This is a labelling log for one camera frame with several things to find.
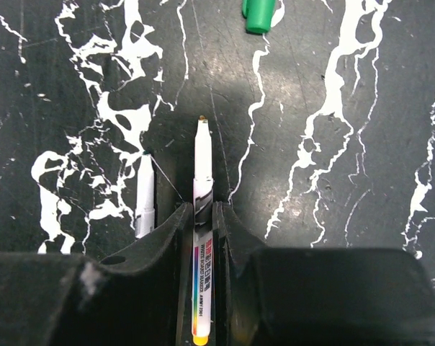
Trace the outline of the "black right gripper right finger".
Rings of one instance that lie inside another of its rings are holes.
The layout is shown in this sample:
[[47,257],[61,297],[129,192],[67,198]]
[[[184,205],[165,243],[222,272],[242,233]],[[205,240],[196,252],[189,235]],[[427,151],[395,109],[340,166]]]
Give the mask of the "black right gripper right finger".
[[217,345],[435,345],[435,291],[399,249],[269,247],[213,205]]

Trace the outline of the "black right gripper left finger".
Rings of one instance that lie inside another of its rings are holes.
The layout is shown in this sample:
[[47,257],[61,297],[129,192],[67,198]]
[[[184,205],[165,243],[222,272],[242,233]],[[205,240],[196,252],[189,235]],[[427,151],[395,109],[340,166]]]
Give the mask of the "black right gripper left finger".
[[82,254],[0,254],[0,345],[177,345],[192,207],[96,261]]

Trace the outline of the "white pen with yellow end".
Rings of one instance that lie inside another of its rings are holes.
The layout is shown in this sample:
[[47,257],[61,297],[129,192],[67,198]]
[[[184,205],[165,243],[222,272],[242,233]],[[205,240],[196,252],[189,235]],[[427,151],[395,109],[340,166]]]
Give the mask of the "white pen with yellow end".
[[212,139],[208,120],[201,116],[194,139],[192,341],[195,345],[206,345],[211,330],[213,183]]

